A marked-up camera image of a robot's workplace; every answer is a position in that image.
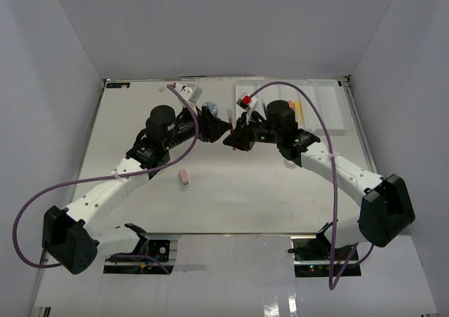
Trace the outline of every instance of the yellow marker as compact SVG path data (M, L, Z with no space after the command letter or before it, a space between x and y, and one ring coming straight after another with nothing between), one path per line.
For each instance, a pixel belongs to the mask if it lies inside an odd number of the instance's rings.
M295 112L296 112L296 118L298 120L298 123L303 126L304 125L304 115L302 114L301 102L299 102L299 101L295 102Z

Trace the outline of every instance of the cable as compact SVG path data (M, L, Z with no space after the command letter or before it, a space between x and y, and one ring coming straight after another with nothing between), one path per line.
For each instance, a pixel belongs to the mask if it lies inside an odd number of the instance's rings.
M178 163L179 161L181 161L194 148L194 146L196 144L196 141L198 140L198 136L199 136L199 125L198 125L198 121L196 120L196 114L195 114L194 110L192 109L192 107L190 106L190 104L186 100L184 100L184 98L176 91L174 84L168 84L167 88L169 89L169 91L171 91L173 94L175 94L175 96L187 108L187 111L192 116L192 119L193 119L194 125L195 125L195 135L194 135L194 139L192 140L192 143L189 145L189 147L187 148L187 150L183 154L181 154L179 157L177 157L174 161L171 161L170 163L167 163L167 164L162 165L162 166L158 166L156 168L150 168L149 170L143 170L143 171L137 171L137 172L131 172L131 173L123 173L123 174L118 175L119 177L121 177L121 178L133 177L135 175L144 175L144 174L147 174L147 173L157 172L157 171L163 170L164 168L168 168L169 166L173 166L176 163ZM116 178L115 175L105 175L105 176L102 176L102 177L93 177L93 178L72 180L72 181L69 181L69 182L61 182L60 184L56 184L56 185L47 187L46 189L43 189L42 191L40 191L40 192L36 193L35 195L33 195L33 197L31 197L31 199L28 200L22 206L22 208L19 210L19 213L15 217L14 224L13 224L13 245L14 245L14 250L17 253L18 257L25 264L29 265L30 267L34 267L34 268L47 269L47 268L58 267L58 266L61 265L60 263L57 263L57 264L39 264L39 263L34 263L33 261L30 261L29 259L27 259L27 257L23 254L23 252L21 251L21 249L19 247L18 237L17 237L17 230L18 230L19 221L20 221L20 218L23 216L23 213L26 211L28 206L33 203L33 201L35 201L36 199L38 199L38 197L44 195L45 193L47 193L49 191L52 191L54 189L59 189L60 187L66 187L66 186L76 185L76 184L84 184L86 182L99 182L99 181L102 181L102 180L111 180L111 179L115 179L115 178Z
M111 256L112 256L112 257L122 257L122 258L126 258L126 259L129 259L129 258L133 258L133 259L137 259L137 258L140 258L140 259L148 259L148 260L150 260L151 262L154 262L154 263L156 263L158 266L160 266L161 269L164 270L164 271L167 273L167 275L170 275L170 272L167 270L167 268L165 268L165 267L162 265L162 263L160 263L160 262L159 262L157 259L155 259L154 257L148 256L148 255L113 254L113 255L111 255Z
M348 266L348 268L353 268L353 267L357 267L358 265L360 265L363 261L365 261L366 259L368 259L368 257L371 255L371 252L374 249L374 245L371 245L369 251L365 254L364 257L362 257L359 261L357 261L356 263L350 264Z
M321 127L323 128L324 135L326 137L326 141L328 142L328 150L330 153L330 164L332 166L332 180L333 180L333 193L334 193L334 200L333 200L333 220L332 220L332 237L330 239L330 271L329 271L329 289L334 290L335 286L337 285L341 275L343 274L343 271L346 269L349 260L352 258L352 255L355 253L357 245L355 244L351 251L349 252L346 260L344 261L344 264L342 268L340 269L338 275L335 277L335 282L333 281L333 274L334 274L334 262L335 262L335 241L337 238L337 217L338 217L338 184L337 184L337 166L335 165L335 157L334 157L334 150L332 147L332 142L330 141L330 136L328 129L326 128L326 125L324 124L323 118L318 112L318 109L315 107L314 103L310 100L310 98L306 95L304 91L302 91L300 88L295 86L294 84L291 84L289 82L284 81L273 81L264 84L262 87L256 89L254 93L250 95L250 97L254 97L257 95L262 89L265 89L266 87L273 86L273 85L284 85L289 86L293 89L295 89L297 92L299 92L303 98L309 103L310 107L314 110L314 113L316 117L318 118Z

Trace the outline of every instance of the red object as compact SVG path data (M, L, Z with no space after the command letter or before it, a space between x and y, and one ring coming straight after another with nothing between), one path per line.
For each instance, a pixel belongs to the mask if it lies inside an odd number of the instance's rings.
M246 105L249 104L249 102L251 102L251 97L249 95L245 96L244 98L242 98L241 100L243 103L245 103Z

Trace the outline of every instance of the blue round object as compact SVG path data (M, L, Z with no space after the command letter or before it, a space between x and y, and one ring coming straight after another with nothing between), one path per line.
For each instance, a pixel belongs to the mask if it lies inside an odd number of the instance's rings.
M217 103L212 101L207 101L203 103L203 107L206 107L210 110L210 113L212 116L217 117L218 116L218 106Z

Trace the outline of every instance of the white wall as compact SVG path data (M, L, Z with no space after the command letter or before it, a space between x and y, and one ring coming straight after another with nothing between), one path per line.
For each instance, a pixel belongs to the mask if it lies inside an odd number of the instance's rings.
M449 0L393 0L354 72L379 171L408 184L411 226L438 312L449 316Z
M391 0L60 0L102 78L356 68Z
M75 177L101 80L58 0L0 0L0 26L0 314L25 316L38 271L14 252L13 220L33 194ZM23 217L20 244L35 262L44 210L67 191Z

